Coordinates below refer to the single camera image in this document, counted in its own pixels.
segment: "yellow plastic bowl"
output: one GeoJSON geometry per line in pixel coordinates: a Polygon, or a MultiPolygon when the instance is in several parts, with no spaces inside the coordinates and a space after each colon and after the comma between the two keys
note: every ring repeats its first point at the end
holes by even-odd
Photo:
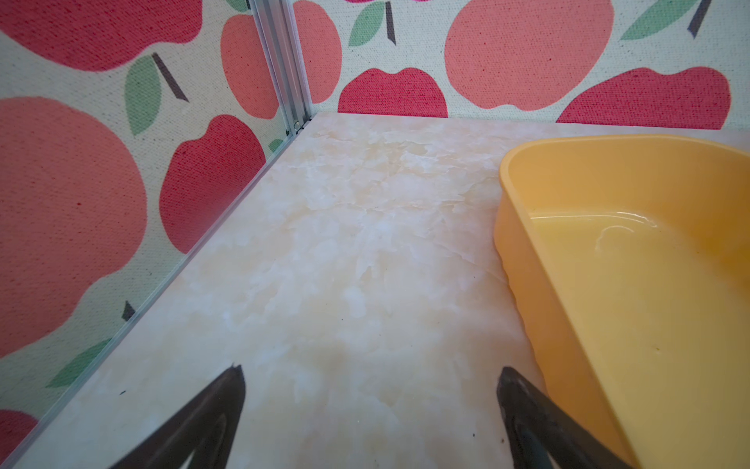
{"type": "Polygon", "coordinates": [[[549,396],[630,464],[750,464],[750,155],[541,140],[500,166],[495,246],[549,396]]]}

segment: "white marble surface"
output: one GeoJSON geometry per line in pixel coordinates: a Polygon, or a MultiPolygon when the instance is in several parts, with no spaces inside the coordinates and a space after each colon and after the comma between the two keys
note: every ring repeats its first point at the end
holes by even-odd
{"type": "Polygon", "coordinates": [[[653,132],[319,114],[17,467],[108,467],[233,363],[228,467],[512,467],[497,378],[542,382],[492,244],[500,160],[653,132]]]}

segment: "green leaf print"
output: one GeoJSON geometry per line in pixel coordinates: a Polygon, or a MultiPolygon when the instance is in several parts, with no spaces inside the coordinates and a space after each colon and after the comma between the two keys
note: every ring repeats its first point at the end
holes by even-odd
{"type": "Polygon", "coordinates": [[[698,0],[657,0],[622,35],[623,40],[643,39],[677,21],[698,0]]]}
{"type": "Polygon", "coordinates": [[[244,13],[245,11],[250,10],[247,0],[226,0],[226,3],[228,3],[230,7],[234,8],[240,13],[244,13]]]}
{"type": "Polygon", "coordinates": [[[385,12],[384,2],[374,2],[365,7],[354,22],[352,34],[349,36],[349,46],[356,47],[369,42],[380,29],[385,12]]]}
{"type": "Polygon", "coordinates": [[[143,56],[130,66],[125,78],[125,110],[133,135],[140,134],[156,120],[161,105],[161,81],[151,56],[143,56]]]}
{"type": "Polygon", "coordinates": [[[89,366],[89,363],[94,361],[97,355],[99,355],[99,353],[104,350],[104,347],[109,344],[111,340],[111,338],[108,338],[106,341],[101,341],[95,346],[89,347],[83,352],[79,353],[76,358],[71,360],[70,363],[68,363],[66,366],[62,367],[62,370],[58,371],[58,373],[49,382],[49,384],[46,385],[46,387],[67,387],[73,384],[76,378],[78,378],[81,373],[83,373],[83,370],[85,370],[86,367],[89,366]]]}
{"type": "Polygon", "coordinates": [[[269,143],[268,147],[271,149],[272,152],[275,152],[276,149],[280,147],[282,143],[284,143],[284,141],[280,138],[277,138],[273,142],[269,143]]]}

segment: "red apple print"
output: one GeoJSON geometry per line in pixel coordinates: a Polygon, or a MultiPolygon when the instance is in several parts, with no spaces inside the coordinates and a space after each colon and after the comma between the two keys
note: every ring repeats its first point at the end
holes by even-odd
{"type": "Polygon", "coordinates": [[[2,357],[60,327],[130,260],[146,189],[109,128],[51,99],[0,101],[0,149],[2,357]]]}
{"type": "Polygon", "coordinates": [[[17,410],[0,410],[0,464],[11,455],[26,435],[37,426],[37,420],[17,410]]]}
{"type": "Polygon", "coordinates": [[[341,92],[338,112],[448,117],[440,87],[417,68],[404,68],[392,75],[377,68],[365,71],[341,92]]]}
{"type": "Polygon", "coordinates": [[[266,163],[250,128],[234,116],[216,116],[205,135],[175,150],[159,197],[172,244],[188,253],[266,163]]]}
{"type": "Polygon", "coordinates": [[[301,0],[294,4],[304,69],[313,103],[330,98],[341,75],[341,40],[336,25],[320,5],[301,0]]]}
{"type": "Polygon", "coordinates": [[[587,89],[557,121],[719,129],[731,101],[729,82],[712,68],[674,75],[637,68],[587,89]]]}
{"type": "Polygon", "coordinates": [[[3,0],[0,29],[33,53],[84,71],[105,71],[158,42],[200,31],[201,0],[3,0]]]}
{"type": "Polygon", "coordinates": [[[273,119],[279,102],[253,17],[236,15],[224,24],[221,64],[242,109],[254,117],[273,119]]]}
{"type": "Polygon", "coordinates": [[[483,109],[547,107],[591,71],[613,21],[610,0],[472,0],[445,40],[448,80],[483,109]]]}

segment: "apple print wallpaper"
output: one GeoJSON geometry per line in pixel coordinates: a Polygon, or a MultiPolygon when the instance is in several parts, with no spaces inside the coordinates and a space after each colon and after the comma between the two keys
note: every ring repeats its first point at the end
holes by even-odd
{"type": "Polygon", "coordinates": [[[245,0],[0,5],[0,461],[287,139],[245,0]]]}
{"type": "Polygon", "coordinates": [[[297,0],[316,111],[750,128],[746,0],[297,0]]]}

